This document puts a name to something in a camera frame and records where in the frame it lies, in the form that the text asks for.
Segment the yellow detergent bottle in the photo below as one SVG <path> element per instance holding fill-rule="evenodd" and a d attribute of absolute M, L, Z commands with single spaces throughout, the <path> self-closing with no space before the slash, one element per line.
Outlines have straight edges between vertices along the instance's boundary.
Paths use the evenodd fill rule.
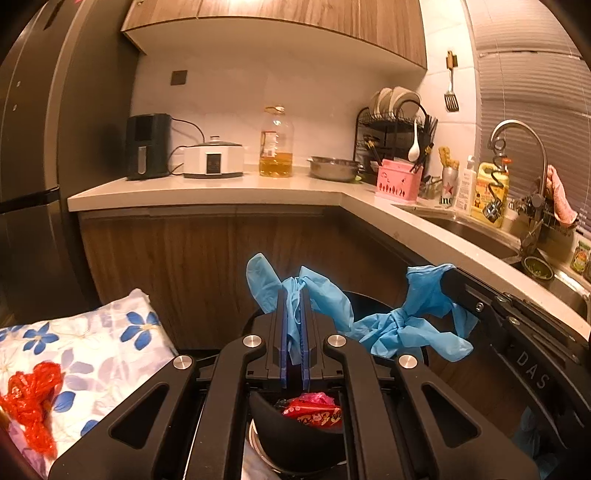
<path fill-rule="evenodd" d="M 496 228 L 501 228 L 501 225 L 503 224 L 505 206 L 509 193 L 509 171 L 506 168 L 509 163 L 511 163 L 511 160 L 504 158 L 503 165 L 505 166 L 505 171 L 498 171 L 499 169 L 494 163 L 483 162 L 478 167 L 478 175 L 476 176 L 474 200 L 472 202 L 470 215 L 481 222 Z M 495 177 L 502 186 L 496 184 L 491 176 L 491 172 L 495 172 Z M 490 223 L 482 213 L 482 209 L 493 199 L 491 192 L 488 189 L 489 185 L 491 185 L 492 190 L 503 202 L 503 215 L 501 215 L 495 223 Z"/>

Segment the spatula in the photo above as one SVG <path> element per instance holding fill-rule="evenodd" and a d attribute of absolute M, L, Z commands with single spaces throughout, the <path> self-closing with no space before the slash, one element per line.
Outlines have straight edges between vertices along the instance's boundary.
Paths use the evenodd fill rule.
<path fill-rule="evenodd" d="M 443 95 L 445 98 L 445 107 L 448 112 L 459 112 L 460 106 L 457 103 L 457 97 L 453 91 L 453 69 L 457 68 L 457 55 L 454 55 L 451 50 L 448 50 L 446 62 L 447 69 L 449 70 L 449 87 Z"/>

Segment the power cord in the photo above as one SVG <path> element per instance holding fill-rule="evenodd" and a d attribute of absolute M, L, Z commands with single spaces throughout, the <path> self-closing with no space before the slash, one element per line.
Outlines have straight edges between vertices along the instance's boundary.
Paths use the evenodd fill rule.
<path fill-rule="evenodd" d="M 181 120 L 180 118 L 175 118 L 173 116 L 170 118 L 172 120 L 174 120 L 175 122 L 182 122 L 184 124 L 193 125 L 197 130 L 199 130 L 199 133 L 201 134 L 201 137 L 203 138 L 203 143 L 205 143 L 205 135 L 203 135 L 203 130 L 201 130 L 197 124 L 194 124 L 193 122 L 189 122 L 188 120 Z"/>
<path fill-rule="evenodd" d="M 175 147 L 172 152 L 170 153 L 170 155 L 168 156 L 168 160 L 166 162 L 166 165 L 169 164 L 170 159 L 172 158 L 172 156 L 174 155 L 174 152 L 176 152 L 179 148 L 189 148 L 189 147 L 196 147 L 197 145 L 179 145 L 178 147 Z M 168 169 L 168 173 L 170 173 L 171 175 L 174 175 L 176 177 L 181 176 L 182 173 L 175 173 L 175 171 L 177 170 L 177 168 L 182 167 L 184 165 L 183 163 L 179 163 L 176 167 L 174 167 L 172 170 Z"/>
<path fill-rule="evenodd" d="M 174 118 L 174 117 L 170 117 L 170 118 L 171 118 L 171 120 L 174 120 L 175 122 L 182 122 L 184 124 L 193 125 L 197 130 L 199 130 L 199 133 L 201 134 L 201 137 L 203 138 L 203 143 L 205 143 L 205 135 L 203 134 L 203 130 L 201 130 L 197 124 L 194 124 L 193 122 L 189 122 L 188 120 L 182 120 L 180 118 Z M 170 162 L 170 158 L 174 155 L 174 152 L 176 152 L 179 148 L 190 148 L 190 147 L 196 147 L 196 146 L 197 145 L 179 145 L 178 147 L 174 147 L 174 149 L 172 150 L 172 152 L 168 156 L 168 160 L 167 160 L 166 164 L 168 165 L 168 163 Z M 172 170 L 168 169 L 168 173 L 170 173 L 171 175 L 174 175 L 175 177 L 180 177 L 183 174 L 182 173 L 175 173 L 175 171 L 179 167 L 182 167 L 183 165 L 184 165 L 184 162 L 178 164 Z"/>

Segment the upper cabinet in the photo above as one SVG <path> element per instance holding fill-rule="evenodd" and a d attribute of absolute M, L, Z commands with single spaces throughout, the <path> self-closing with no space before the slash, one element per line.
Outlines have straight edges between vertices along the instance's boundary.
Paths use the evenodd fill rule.
<path fill-rule="evenodd" d="M 418 0 L 359 0 L 358 38 L 427 68 Z"/>
<path fill-rule="evenodd" d="M 171 20 L 239 17 L 338 32 L 427 68 L 419 0 L 134 0 L 123 31 L 139 46 L 134 38 L 139 27 Z"/>
<path fill-rule="evenodd" d="M 134 0 L 123 31 L 159 22 L 196 18 L 201 0 Z"/>
<path fill-rule="evenodd" d="M 198 16 L 269 18 L 357 37 L 359 0 L 202 0 Z"/>

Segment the plate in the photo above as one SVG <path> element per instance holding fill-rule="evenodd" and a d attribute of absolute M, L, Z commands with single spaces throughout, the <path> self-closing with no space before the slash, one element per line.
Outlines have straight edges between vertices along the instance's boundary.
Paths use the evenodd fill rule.
<path fill-rule="evenodd" d="M 404 87 L 396 87 L 392 91 L 387 112 L 382 112 L 382 114 L 389 115 L 391 119 L 394 120 L 396 109 L 405 100 L 414 100 L 415 102 L 421 103 L 421 97 L 417 92 L 413 92 Z M 412 119 L 417 114 L 417 111 L 418 105 L 416 103 L 407 102 L 400 109 L 399 116 Z"/>
<path fill-rule="evenodd" d="M 392 93 L 392 89 L 390 87 L 384 87 L 379 92 L 375 92 L 371 100 L 369 101 L 369 112 L 376 118 L 380 118 L 380 109 L 379 106 L 382 103 L 384 97 L 388 94 Z"/>

